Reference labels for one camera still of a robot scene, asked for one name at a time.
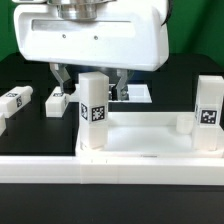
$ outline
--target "black table surface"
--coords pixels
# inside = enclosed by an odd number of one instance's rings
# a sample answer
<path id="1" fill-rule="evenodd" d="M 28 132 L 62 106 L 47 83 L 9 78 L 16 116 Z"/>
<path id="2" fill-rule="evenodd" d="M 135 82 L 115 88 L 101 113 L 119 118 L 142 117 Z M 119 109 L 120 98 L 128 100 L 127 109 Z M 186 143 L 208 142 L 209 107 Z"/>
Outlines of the black table surface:
<path id="1" fill-rule="evenodd" d="M 91 69 L 68 68 L 74 79 Z M 206 56 L 171 55 L 160 70 L 136 71 L 133 77 L 132 83 L 148 85 L 152 104 L 110 104 L 109 110 L 193 111 L 198 75 L 222 72 Z M 48 65 L 10 55 L 0 63 L 0 95 L 23 85 L 34 88 L 32 102 L 7 119 L 1 155 L 74 155 L 78 105 L 69 105 L 62 119 L 47 119 L 44 103 L 57 85 Z M 223 186 L 0 185 L 1 224 L 221 224 L 223 207 Z"/>

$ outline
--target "white platform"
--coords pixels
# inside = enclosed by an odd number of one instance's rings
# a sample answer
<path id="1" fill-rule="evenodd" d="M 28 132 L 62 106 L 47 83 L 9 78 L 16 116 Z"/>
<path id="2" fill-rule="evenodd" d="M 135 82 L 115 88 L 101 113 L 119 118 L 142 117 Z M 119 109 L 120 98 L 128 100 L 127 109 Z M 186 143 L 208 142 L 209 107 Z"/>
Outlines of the white platform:
<path id="1" fill-rule="evenodd" d="M 173 128 L 177 114 L 178 113 L 157 113 L 157 117 L 159 118 L 157 120 L 155 119 L 154 113 L 150 115 L 145 113 L 141 116 L 138 114 L 136 119 L 133 120 L 132 126 L 130 126 L 130 129 L 134 127 L 133 130 L 136 133 L 136 143 L 137 139 L 144 137 L 144 135 L 140 135 L 139 132 L 136 132 L 139 131 L 136 129 L 136 125 L 146 117 L 150 118 L 145 120 L 145 128 L 147 131 L 150 130 L 150 128 L 147 128 L 147 125 L 150 124 L 155 126 L 157 123 L 157 132 L 160 130 L 161 136 L 170 136 L 176 139 L 177 135 L 174 134 Z M 112 126 L 117 127 L 117 122 L 119 122 L 121 127 L 118 127 L 118 129 L 123 129 L 122 126 L 125 126 L 128 119 L 135 116 L 135 114 L 126 114 L 127 119 L 122 121 L 119 120 L 121 118 L 120 114 L 114 113 L 109 116 L 110 124 Z M 177 145 L 179 145 L 179 149 L 186 153 L 186 150 L 189 150 L 189 148 L 181 148 L 181 145 L 185 145 L 185 147 L 189 146 L 189 136 L 182 136 L 181 138 L 184 140 L 176 143 L 173 143 L 172 138 L 170 138 L 170 146 L 176 144 L 176 148 L 172 149 L 174 151 L 172 151 L 170 147 L 167 148 L 167 150 L 171 150 L 172 153 L 177 153 Z M 125 138 L 122 138 L 122 141 L 123 142 L 120 143 L 121 146 L 122 144 L 124 145 Z M 147 143 L 150 141 L 150 138 L 145 139 L 145 141 L 145 143 Z M 158 142 L 165 150 L 163 139 Z M 78 156 L 76 157 L 2 156 L 0 157 L 0 182 L 224 185 L 223 158 L 162 158 L 162 156 L 159 157 L 159 155 L 164 156 L 164 150 L 161 150 L 163 154 L 161 152 L 157 154 L 155 153 L 154 156 L 151 152 L 148 154 L 148 151 L 144 151 L 145 149 L 135 152 L 133 151 L 133 146 L 134 145 L 132 145 L 131 152 L 127 151 L 127 147 L 122 147 L 121 151 L 115 151 L 114 155 L 111 155 L 111 151 L 109 150 L 105 151 L 105 153 L 110 154 L 106 157 L 105 155 L 93 157 L 91 154 L 90 156 L 87 156 L 84 154 L 81 155 L 80 153 L 78 153 Z M 203 152 L 204 154 L 202 157 L 207 157 L 208 155 L 211 155 L 211 157 L 221 156 L 223 146 L 224 134 L 223 131 L 220 130 L 218 146 L 220 151 L 207 152 L 206 156 L 206 153 Z"/>
<path id="2" fill-rule="evenodd" d="M 224 152 L 224 132 L 219 129 L 217 150 L 192 149 L 191 135 L 176 131 L 177 115 L 181 113 L 109 113 L 108 144 L 101 151 L 80 149 L 78 156 L 152 157 L 152 158 L 221 158 Z"/>

